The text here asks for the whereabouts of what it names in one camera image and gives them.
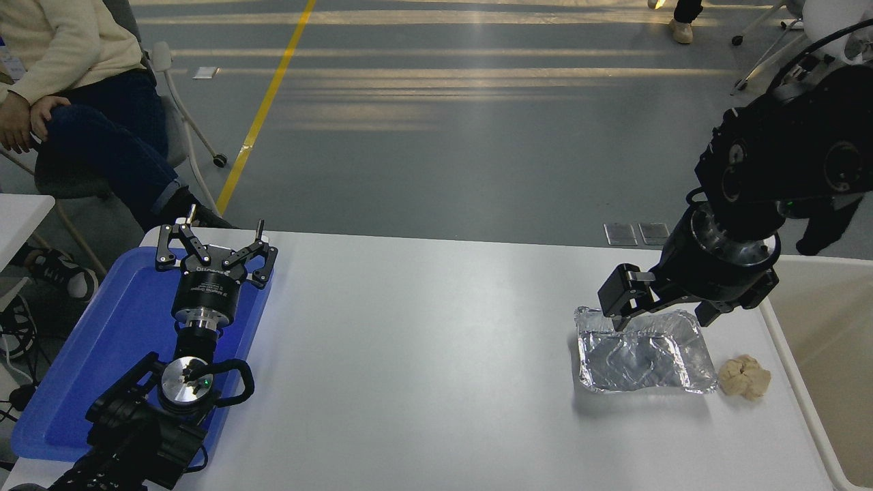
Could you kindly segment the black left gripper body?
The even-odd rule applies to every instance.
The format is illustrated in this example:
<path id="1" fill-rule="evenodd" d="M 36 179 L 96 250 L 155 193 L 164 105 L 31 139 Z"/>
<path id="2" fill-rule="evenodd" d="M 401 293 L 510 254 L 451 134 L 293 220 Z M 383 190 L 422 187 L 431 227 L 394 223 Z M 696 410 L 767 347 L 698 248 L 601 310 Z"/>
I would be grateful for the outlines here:
<path id="1" fill-rule="evenodd" d="M 246 268 L 234 265 L 224 269 L 224 261 L 233 254 L 232 249 L 207 245 L 208 265 L 202 265 L 194 254 L 181 262 L 181 279 L 171 313 L 177 321 L 187 321 L 190 315 L 202 310 L 218 314 L 221 321 L 236 319 L 242 282 Z"/>

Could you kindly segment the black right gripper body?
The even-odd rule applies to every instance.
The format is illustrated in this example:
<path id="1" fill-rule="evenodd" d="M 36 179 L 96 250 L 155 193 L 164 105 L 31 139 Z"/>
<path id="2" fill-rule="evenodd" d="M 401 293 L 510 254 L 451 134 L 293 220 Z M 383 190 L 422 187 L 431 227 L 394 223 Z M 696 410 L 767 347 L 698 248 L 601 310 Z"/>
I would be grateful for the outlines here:
<path id="1" fill-rule="evenodd" d="M 653 268 L 661 301 L 707 301 L 712 310 L 758 307 L 779 282 L 777 234 L 734 241 L 712 220 L 680 220 Z"/>

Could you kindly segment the person's right hand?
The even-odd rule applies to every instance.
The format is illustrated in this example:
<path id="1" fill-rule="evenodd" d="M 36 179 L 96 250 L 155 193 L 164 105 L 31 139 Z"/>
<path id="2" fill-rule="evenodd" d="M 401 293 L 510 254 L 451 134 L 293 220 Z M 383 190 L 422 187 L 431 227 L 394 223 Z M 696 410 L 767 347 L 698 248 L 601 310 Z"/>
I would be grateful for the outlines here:
<path id="1" fill-rule="evenodd" d="M 71 102 L 68 98 L 47 95 L 40 98 L 30 110 L 31 131 L 35 137 L 41 142 L 47 142 L 48 130 L 47 124 L 52 121 L 52 111 L 54 108 L 63 108 L 69 106 Z"/>

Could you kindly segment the person's left hand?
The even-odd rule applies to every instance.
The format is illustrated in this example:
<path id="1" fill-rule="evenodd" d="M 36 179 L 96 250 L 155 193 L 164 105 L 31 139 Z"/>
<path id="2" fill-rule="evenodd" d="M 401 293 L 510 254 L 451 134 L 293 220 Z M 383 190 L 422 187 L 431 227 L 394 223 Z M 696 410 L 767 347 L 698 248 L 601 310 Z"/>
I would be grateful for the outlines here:
<path id="1" fill-rule="evenodd" d="M 7 151 L 30 153 L 31 103 L 17 93 L 9 92 L 1 106 L 1 144 Z"/>

